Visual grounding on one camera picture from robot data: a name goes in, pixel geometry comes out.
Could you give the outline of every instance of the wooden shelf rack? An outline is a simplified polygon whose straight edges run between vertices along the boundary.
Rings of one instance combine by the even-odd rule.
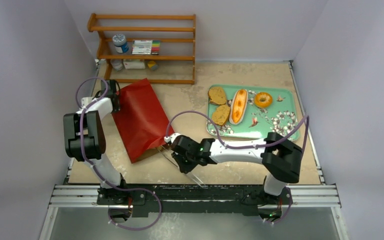
[[[99,20],[179,20],[192,21],[193,27],[148,27],[148,26],[101,26]],[[99,47],[96,52],[97,59],[106,60],[106,70],[104,78],[110,79],[113,67],[111,59],[141,59],[157,61],[192,61],[192,79],[149,79],[154,84],[194,84],[195,83],[195,15],[117,15],[117,14],[95,14],[90,15],[87,23],[89,32],[98,32]],[[106,31],[120,32],[189,32],[193,33],[193,38],[127,38],[128,42],[134,40],[160,40],[162,43],[191,43],[193,46],[192,55],[133,55],[133,54],[112,54],[110,44],[112,38],[105,36]],[[115,79],[119,83],[133,83],[140,79]]]

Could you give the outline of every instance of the white box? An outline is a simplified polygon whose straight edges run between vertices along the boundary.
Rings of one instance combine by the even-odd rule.
[[[123,64],[126,69],[145,69],[143,59],[124,59]]]

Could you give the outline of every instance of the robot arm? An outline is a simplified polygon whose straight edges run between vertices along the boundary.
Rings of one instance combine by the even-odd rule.
[[[110,81],[109,91],[102,99],[97,100],[97,98],[84,97],[81,100],[83,108],[95,101],[84,114],[85,121],[83,127],[87,129],[87,133],[84,134],[84,150],[86,157],[92,161],[98,172],[107,181],[116,186],[123,186],[125,181],[122,175],[113,167],[105,154],[107,144],[101,124],[101,120],[106,115],[117,112],[120,109],[119,98],[116,92],[115,83]],[[63,117],[65,152],[70,158],[75,158],[77,161],[84,162],[91,167],[83,159],[81,152],[80,131],[84,131],[84,129],[80,129],[80,115],[83,108],[75,113],[66,114]],[[100,185],[104,189],[111,189],[106,183],[101,183]]]
[[[256,146],[273,143],[281,139],[278,133],[271,132],[267,138],[251,141],[229,141],[233,147]],[[300,178],[302,149],[286,140],[276,146],[231,149],[218,139],[204,138],[200,143],[190,137],[174,133],[166,137],[171,144],[172,157],[182,173],[187,174],[197,165],[219,164],[224,162],[247,162],[264,165],[270,174],[264,181],[264,191],[279,196],[287,183],[298,183]]]

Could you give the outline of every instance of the jar lid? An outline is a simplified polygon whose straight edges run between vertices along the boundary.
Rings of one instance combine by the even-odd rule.
[[[114,43],[124,43],[126,41],[126,36],[123,34],[117,34],[112,37]]]

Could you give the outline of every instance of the wooden shelf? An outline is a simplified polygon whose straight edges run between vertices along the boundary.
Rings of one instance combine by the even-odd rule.
[[[102,63],[104,72],[106,63]],[[131,83],[147,78],[152,84],[176,84],[181,80],[184,84],[193,84],[192,63],[189,61],[159,61],[158,69],[122,69],[112,70],[108,76],[119,83]]]
[[[193,43],[193,38],[127,38],[127,42],[134,40],[160,40],[162,43]],[[105,38],[105,42],[112,42],[112,38]]]
[[[95,14],[96,19],[141,19],[141,20],[194,20],[195,15],[117,15]]]
[[[94,31],[120,31],[120,32],[191,32],[193,27],[156,27],[156,26],[93,26],[89,32]]]
[[[165,60],[165,61],[193,61],[193,56],[171,56],[171,55],[101,55],[101,59],[143,59],[143,60]]]
[[[193,27],[154,27],[154,26],[101,26],[98,20],[179,20],[192,21]],[[106,72],[104,78],[107,80],[110,77],[112,66],[111,59],[140,59],[140,60],[161,60],[161,61],[192,61],[192,79],[148,79],[151,83],[156,84],[194,84],[195,83],[195,30],[196,17],[195,15],[118,15],[118,14],[95,14],[90,15],[87,22],[89,32],[98,32],[99,46],[96,52],[98,59],[106,59]],[[127,38],[128,42],[134,40],[160,40],[162,43],[191,43],[193,47],[193,55],[133,55],[133,54],[112,54],[110,43],[112,38],[105,36],[106,31],[119,32],[186,32],[192,33],[193,38]],[[116,79],[119,83],[133,83],[139,79],[119,78]]]

